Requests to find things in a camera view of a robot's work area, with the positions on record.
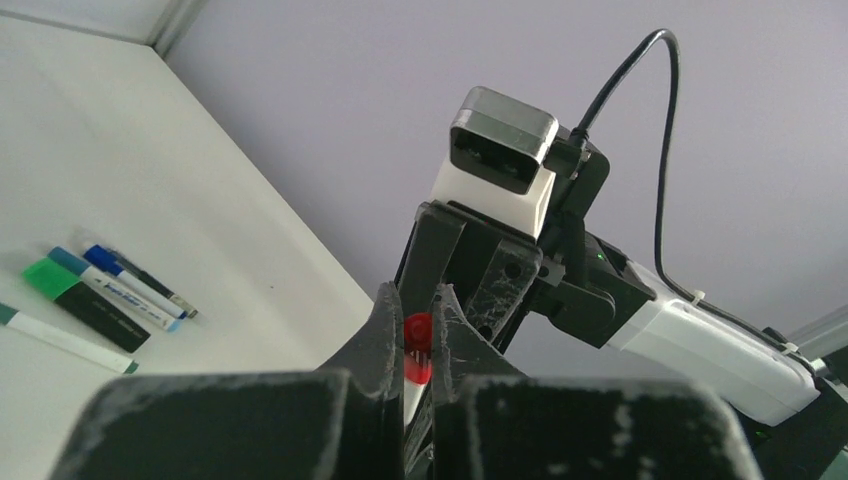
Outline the red pen cap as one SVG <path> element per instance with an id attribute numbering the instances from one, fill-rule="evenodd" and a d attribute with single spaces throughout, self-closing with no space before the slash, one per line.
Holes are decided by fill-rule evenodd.
<path id="1" fill-rule="evenodd" d="M 416 313 L 404 320 L 404 376 L 415 385 L 426 385 L 432 375 L 433 318 Z"/>

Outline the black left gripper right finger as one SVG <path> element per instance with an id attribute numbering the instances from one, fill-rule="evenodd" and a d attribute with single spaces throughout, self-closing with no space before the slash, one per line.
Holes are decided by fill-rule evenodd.
<path id="1" fill-rule="evenodd" d="M 730 408 L 675 381 L 532 378 L 466 320 L 432 305 L 437 479 L 757 479 Z"/>

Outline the white marker green end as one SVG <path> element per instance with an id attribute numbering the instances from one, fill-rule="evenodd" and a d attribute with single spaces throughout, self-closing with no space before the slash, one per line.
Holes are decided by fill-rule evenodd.
<path id="1" fill-rule="evenodd" d="M 139 363 L 128 356 L 49 325 L 4 303 L 1 304 L 1 324 L 119 374 L 134 374 L 139 368 Z"/>

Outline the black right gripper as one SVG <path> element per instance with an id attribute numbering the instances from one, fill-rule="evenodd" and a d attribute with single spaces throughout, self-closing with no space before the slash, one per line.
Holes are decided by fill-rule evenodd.
<path id="1" fill-rule="evenodd" d="M 419 206 L 394 281 L 406 317 L 430 309 L 457 246 L 463 313 L 496 350 L 510 344 L 531 312 L 589 345 L 603 345 L 619 330 L 620 254 L 585 227 L 609 161 L 562 138 L 546 159 L 557 178 L 536 245 L 489 216 L 465 227 L 462 212 L 447 204 Z"/>

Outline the blue pen cap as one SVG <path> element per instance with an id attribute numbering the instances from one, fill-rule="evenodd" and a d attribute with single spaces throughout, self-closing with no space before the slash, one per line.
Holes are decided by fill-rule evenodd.
<path id="1" fill-rule="evenodd" d="M 90 245 L 83 252 L 83 258 L 101 271 L 115 277 L 125 271 L 117 257 L 99 244 Z"/>

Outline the black thin pen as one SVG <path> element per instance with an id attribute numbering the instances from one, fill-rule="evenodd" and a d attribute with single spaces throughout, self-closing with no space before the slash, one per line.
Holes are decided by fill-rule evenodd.
<path id="1" fill-rule="evenodd" d="M 84 251 L 93 244 L 96 243 L 86 243 L 83 247 Z M 130 265 L 128 260 L 120 257 L 111 250 L 109 251 L 117 257 L 117 260 L 125 269 L 122 274 L 117 277 L 113 277 L 123 282 L 134 292 L 141 294 L 143 298 L 149 300 L 174 318 L 194 318 L 197 315 L 198 311 L 196 308 L 165 287 L 161 282 L 153 278 L 146 271 L 136 267 L 135 265 Z"/>

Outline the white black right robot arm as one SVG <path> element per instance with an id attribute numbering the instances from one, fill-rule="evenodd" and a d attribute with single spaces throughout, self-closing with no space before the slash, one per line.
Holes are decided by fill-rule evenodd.
<path id="1" fill-rule="evenodd" d="M 713 388 L 736 410 L 770 479 L 820 479 L 847 443 L 847 313 L 795 339 L 757 329 L 631 261 L 590 234 L 585 216 L 608 159 L 560 133 L 544 161 L 474 135 L 451 145 L 423 203 L 395 283 L 422 312 L 440 284 L 505 349 L 531 312 L 602 349 L 639 355 Z"/>

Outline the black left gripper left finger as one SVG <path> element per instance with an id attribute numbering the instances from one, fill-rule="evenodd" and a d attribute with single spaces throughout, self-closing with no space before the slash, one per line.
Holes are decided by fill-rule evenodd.
<path id="1" fill-rule="evenodd" d="M 55 479 L 400 479 L 403 318 L 384 283 L 313 371 L 140 376 L 102 387 Z"/>

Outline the black green highlighter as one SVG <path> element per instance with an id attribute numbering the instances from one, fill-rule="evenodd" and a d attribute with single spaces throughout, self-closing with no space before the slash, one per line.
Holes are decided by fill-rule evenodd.
<path id="1" fill-rule="evenodd" d="M 147 330 L 49 258 L 34 262 L 21 276 L 60 309 L 125 352 L 135 353 L 150 338 Z"/>

